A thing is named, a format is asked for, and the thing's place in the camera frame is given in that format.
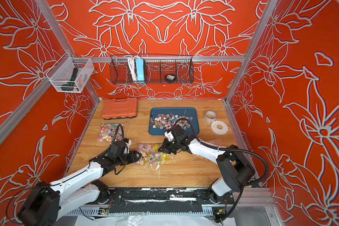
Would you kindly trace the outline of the blue plastic tray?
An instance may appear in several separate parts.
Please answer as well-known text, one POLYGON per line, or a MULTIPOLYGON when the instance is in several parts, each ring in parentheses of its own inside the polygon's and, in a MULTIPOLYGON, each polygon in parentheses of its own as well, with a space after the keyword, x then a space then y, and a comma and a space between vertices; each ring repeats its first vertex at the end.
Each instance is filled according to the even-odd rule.
POLYGON ((152 108, 149 119, 149 134, 153 136, 163 136, 164 133, 175 125, 175 122, 180 118, 177 125, 189 135, 193 135, 193 131, 198 135, 200 132, 197 111, 193 107, 157 107, 152 108))

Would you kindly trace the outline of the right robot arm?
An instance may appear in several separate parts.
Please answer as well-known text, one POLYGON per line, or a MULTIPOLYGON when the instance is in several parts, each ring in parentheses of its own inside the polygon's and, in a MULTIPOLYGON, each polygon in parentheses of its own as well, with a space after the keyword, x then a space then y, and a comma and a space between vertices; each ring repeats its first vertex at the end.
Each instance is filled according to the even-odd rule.
POLYGON ((248 186, 255 170, 244 155, 244 150, 237 146, 219 147, 204 142, 196 135, 189 135, 179 125, 175 125, 165 132, 163 144, 158 149, 166 154, 177 154, 183 151, 199 155, 213 163, 216 163, 221 178, 211 186, 210 192, 216 196, 223 196, 229 192, 240 192, 248 186))

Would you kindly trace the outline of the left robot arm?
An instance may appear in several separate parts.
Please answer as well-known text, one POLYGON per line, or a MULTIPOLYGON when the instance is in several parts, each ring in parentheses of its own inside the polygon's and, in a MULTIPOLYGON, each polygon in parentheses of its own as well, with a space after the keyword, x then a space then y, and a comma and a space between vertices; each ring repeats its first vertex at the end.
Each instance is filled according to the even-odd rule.
POLYGON ((117 166, 136 163, 141 154, 130 150, 131 141, 112 143, 108 149, 89 160, 86 167, 57 181, 37 184, 18 211, 25 226, 52 226, 61 217, 87 203, 113 202, 109 187, 100 180, 116 171, 117 166))

